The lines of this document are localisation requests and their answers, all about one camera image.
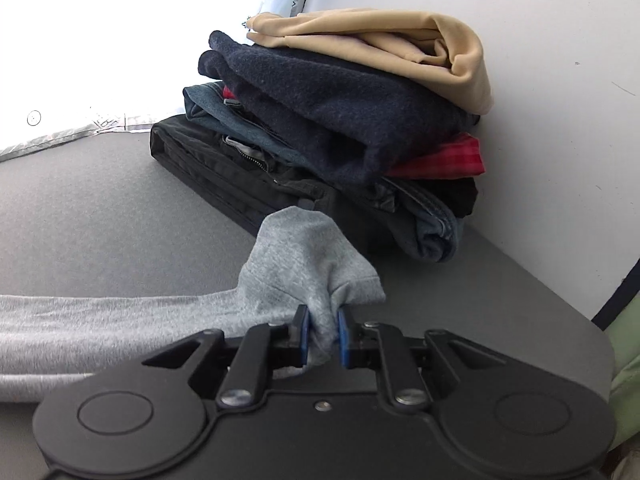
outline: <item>metal screw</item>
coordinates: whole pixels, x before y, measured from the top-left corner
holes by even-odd
[[[318,400],[315,403],[314,408],[319,412],[330,412],[334,407],[326,400]]]
[[[415,406],[427,401],[427,394],[418,388],[407,388],[396,393],[396,400],[405,406]]]
[[[247,406],[252,400],[254,397],[247,390],[227,390],[220,395],[220,402],[227,406]]]

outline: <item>red plaid shirt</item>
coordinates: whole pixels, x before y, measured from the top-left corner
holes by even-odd
[[[411,180],[463,178],[483,173],[480,143],[469,134],[460,134],[453,141],[441,144],[436,153],[412,158],[386,172],[388,176]]]

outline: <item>navy blue fleece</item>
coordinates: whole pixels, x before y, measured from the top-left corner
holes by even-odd
[[[323,54],[239,44],[218,30],[209,46],[198,72],[224,80],[329,181],[370,182],[475,119],[407,78]]]

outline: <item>denim fabric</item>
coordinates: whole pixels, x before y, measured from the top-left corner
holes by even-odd
[[[279,140],[276,134],[270,132],[258,120],[251,121],[246,118],[241,113],[241,108],[233,103],[225,104],[222,97],[224,86],[222,81],[213,81],[183,89],[187,119],[233,139],[260,146],[292,166],[314,171],[313,165],[306,157]]]
[[[384,210],[372,192],[360,186],[338,187],[384,224],[403,252],[423,262],[446,262],[458,249],[463,221],[451,209],[418,182],[383,177],[378,187],[386,187],[396,196],[393,211]]]
[[[432,262],[450,260],[458,249],[463,221],[433,193],[411,180],[383,177],[398,189],[402,205],[415,216],[415,231],[406,232],[388,223],[402,250]]]

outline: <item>gray cloth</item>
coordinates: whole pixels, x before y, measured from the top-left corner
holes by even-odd
[[[56,386],[205,328],[243,335],[311,314],[310,364],[328,358],[336,310],[384,301],[380,279],[321,212],[289,207],[265,218],[233,290],[163,298],[0,296],[0,401],[33,402]]]

